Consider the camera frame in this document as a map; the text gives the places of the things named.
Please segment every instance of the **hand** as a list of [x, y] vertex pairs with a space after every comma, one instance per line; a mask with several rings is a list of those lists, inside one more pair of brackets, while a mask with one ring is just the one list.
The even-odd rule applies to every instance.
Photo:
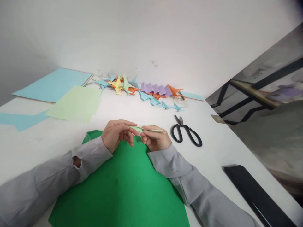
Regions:
[[127, 120], [111, 120], [107, 123], [101, 138], [104, 145], [113, 153], [120, 141], [126, 140], [129, 145], [134, 146], [134, 135], [138, 135], [138, 132], [129, 126], [137, 126], [137, 124]]
[[151, 152], [157, 150], [164, 150], [170, 147], [171, 140], [168, 136], [167, 131], [155, 125], [143, 126], [142, 128], [163, 130], [162, 132], [143, 130], [143, 133], [141, 133], [142, 143], [146, 144]]

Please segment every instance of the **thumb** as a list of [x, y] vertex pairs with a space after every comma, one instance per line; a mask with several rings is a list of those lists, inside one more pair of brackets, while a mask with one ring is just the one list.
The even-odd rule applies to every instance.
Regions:
[[117, 134], [119, 134], [120, 132], [122, 132], [124, 130], [128, 130], [128, 129], [130, 129], [130, 127], [125, 124], [119, 124], [119, 125], [113, 127], [114, 133], [117, 133]]
[[165, 135], [162, 132], [144, 130], [143, 133], [154, 139], [163, 139]]

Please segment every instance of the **white table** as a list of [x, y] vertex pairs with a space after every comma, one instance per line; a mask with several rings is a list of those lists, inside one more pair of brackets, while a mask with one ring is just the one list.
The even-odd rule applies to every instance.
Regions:
[[[12, 125], [0, 125], [0, 184], [50, 158], [63, 155], [72, 147], [80, 145], [87, 131], [103, 130], [109, 120], [126, 119], [139, 126], [155, 124], [169, 131], [176, 123], [173, 117], [176, 114], [181, 115], [184, 123], [200, 135], [203, 146], [194, 146], [185, 131], [184, 141], [176, 143], [172, 140], [173, 144], [215, 187], [259, 221], [222, 170], [225, 165], [241, 164], [292, 221], [299, 225], [303, 209], [227, 125], [213, 120], [210, 115], [216, 113], [207, 102], [186, 99], [185, 105], [185, 111], [165, 110], [152, 106], [149, 101], [141, 101], [139, 95], [126, 96], [123, 93], [123, 96], [119, 96], [115, 95], [113, 89], [105, 89], [98, 113], [89, 124], [49, 118], [23, 132], [18, 132]], [[37, 114], [51, 106], [44, 102], [15, 98], [0, 107], [0, 112]], [[51, 210], [52, 207], [35, 226], [50, 226], [47, 220]], [[186, 212], [190, 225], [200, 226], [195, 214], [187, 207]]]

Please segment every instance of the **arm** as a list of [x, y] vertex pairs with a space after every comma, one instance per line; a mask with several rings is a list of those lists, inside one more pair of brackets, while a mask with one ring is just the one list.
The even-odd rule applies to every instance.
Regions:
[[[143, 131], [142, 139], [150, 151], [148, 153], [154, 168], [168, 178], [176, 187], [187, 206], [192, 206], [205, 226], [211, 227], [259, 227], [257, 221], [240, 209], [221, 191], [216, 189], [196, 167], [188, 163], [171, 144], [167, 132]], [[150, 138], [161, 140], [160, 147], [153, 147]]]
[[121, 140], [131, 146], [129, 121], [109, 121], [101, 137], [68, 151], [64, 156], [40, 164], [0, 186], [0, 227], [28, 227], [69, 187], [83, 182], [112, 157]]

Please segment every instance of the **gray sleeve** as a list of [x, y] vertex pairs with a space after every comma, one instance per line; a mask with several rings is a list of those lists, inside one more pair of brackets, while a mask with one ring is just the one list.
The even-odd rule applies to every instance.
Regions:
[[[81, 167], [73, 165], [74, 157]], [[40, 164], [0, 186], [0, 227], [27, 227], [69, 187], [81, 183], [112, 154], [101, 137]]]
[[171, 145], [149, 152], [154, 168], [176, 187], [185, 205], [192, 206], [205, 226], [259, 227], [257, 221], [215, 188]]

